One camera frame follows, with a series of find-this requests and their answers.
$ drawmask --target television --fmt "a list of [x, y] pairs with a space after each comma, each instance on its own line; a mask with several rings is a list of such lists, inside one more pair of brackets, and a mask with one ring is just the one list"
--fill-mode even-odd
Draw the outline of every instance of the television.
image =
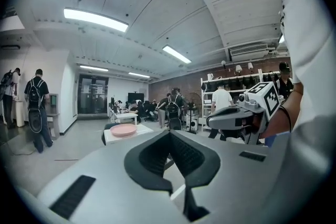
[[132, 102], [133, 100], [141, 100], [144, 102], [145, 95], [143, 93], [135, 93], [135, 92], [129, 92], [128, 93], [128, 102]]

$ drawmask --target wristband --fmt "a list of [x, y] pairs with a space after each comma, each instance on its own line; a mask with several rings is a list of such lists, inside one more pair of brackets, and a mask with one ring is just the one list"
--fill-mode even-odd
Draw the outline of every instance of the wristband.
[[282, 110], [285, 113], [285, 115], [287, 116], [288, 122], [289, 122], [289, 132], [291, 133], [292, 132], [292, 120], [290, 119], [288, 111], [282, 105], [279, 107], [279, 109]]

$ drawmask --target brick wall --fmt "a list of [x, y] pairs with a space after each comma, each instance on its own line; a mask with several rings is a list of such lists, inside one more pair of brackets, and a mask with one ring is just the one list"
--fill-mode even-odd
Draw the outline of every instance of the brick wall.
[[[279, 63], [282, 61], [287, 62], [291, 67], [290, 58], [274, 58], [264, 61], [252, 62], [253, 72], [258, 73], [258, 69], [262, 69], [263, 72], [278, 71]], [[247, 68], [247, 63], [242, 63], [240, 65], [243, 69], [240, 75], [249, 75], [250, 70]], [[171, 92], [173, 87], [178, 87], [181, 89], [182, 95], [186, 97], [186, 100], [198, 103], [198, 95], [199, 97], [201, 96], [201, 78], [203, 78], [203, 80], [207, 80], [207, 74], [209, 73], [212, 73], [214, 78], [220, 76], [233, 77], [235, 67], [235, 65], [227, 66], [226, 71], [223, 67], [208, 69], [205, 71], [149, 84], [149, 100], [152, 101], [153, 99], [156, 99], [159, 102], [166, 96], [168, 92]]]

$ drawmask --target fluorescent light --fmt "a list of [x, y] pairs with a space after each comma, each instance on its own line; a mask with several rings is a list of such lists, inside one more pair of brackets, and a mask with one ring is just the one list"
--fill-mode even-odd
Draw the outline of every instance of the fluorescent light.
[[98, 25], [104, 25], [122, 32], [125, 32], [128, 28], [128, 24], [120, 22], [118, 20], [108, 18], [99, 14], [83, 12], [77, 9], [65, 8], [64, 17], [66, 17], [67, 19], [83, 20]]
[[280, 38], [279, 38], [279, 44], [284, 43], [284, 42], [285, 42], [285, 37], [284, 37], [284, 35], [281, 35]]
[[191, 63], [189, 59], [185, 58], [182, 54], [178, 53], [176, 50], [172, 49], [169, 46], [165, 46], [163, 50], [185, 63]]
[[146, 76], [146, 75], [141, 75], [141, 74], [136, 74], [136, 73], [132, 73], [132, 72], [129, 72], [130, 75], [133, 75], [133, 76], [139, 76], [139, 77], [144, 77], [144, 78], [150, 78], [150, 76]]
[[109, 71], [108, 69], [105, 69], [105, 68], [99, 68], [99, 67], [88, 67], [88, 66], [79, 66], [81, 68], [85, 68], [85, 69], [92, 69], [92, 70], [98, 70], [98, 71]]

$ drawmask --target wall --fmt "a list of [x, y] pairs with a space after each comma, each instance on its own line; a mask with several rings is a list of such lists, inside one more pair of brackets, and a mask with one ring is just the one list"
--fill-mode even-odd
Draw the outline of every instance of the wall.
[[[258, 73], [258, 69], [262, 69], [263, 72], [278, 71], [279, 63], [282, 61], [287, 62], [291, 67], [290, 58], [274, 58], [264, 61], [252, 62], [253, 72]], [[240, 66], [243, 69], [240, 75], [243, 76], [250, 74], [250, 70], [247, 68], [247, 63], [242, 63]], [[172, 90], [173, 87], [180, 88], [182, 95], [184, 95], [187, 100], [197, 98], [197, 94], [201, 96], [201, 78], [203, 78], [203, 80], [207, 80], [207, 74], [209, 73], [212, 73], [214, 78], [220, 76], [233, 77], [233, 68], [235, 68], [235, 65], [227, 66], [226, 71], [223, 67], [214, 68], [149, 84], [149, 98], [150, 100], [161, 100], [168, 92]]]
[[59, 131], [64, 131], [77, 119], [78, 68], [69, 54], [64, 66], [60, 93]]
[[69, 52], [65, 50], [45, 51], [38, 47], [22, 47], [20, 50], [0, 51], [0, 76], [15, 68], [21, 69], [21, 77], [18, 85], [18, 96], [24, 100], [24, 90], [27, 82], [31, 80], [37, 69], [42, 69], [43, 80], [46, 81], [50, 93], [61, 94], [64, 66], [67, 62]]
[[128, 100], [129, 92], [141, 92], [141, 89], [145, 89], [144, 99], [148, 100], [148, 84], [143, 82], [136, 82], [132, 80], [109, 78], [108, 84], [108, 103], [111, 101], [111, 97], [115, 100], [120, 100], [125, 104]]

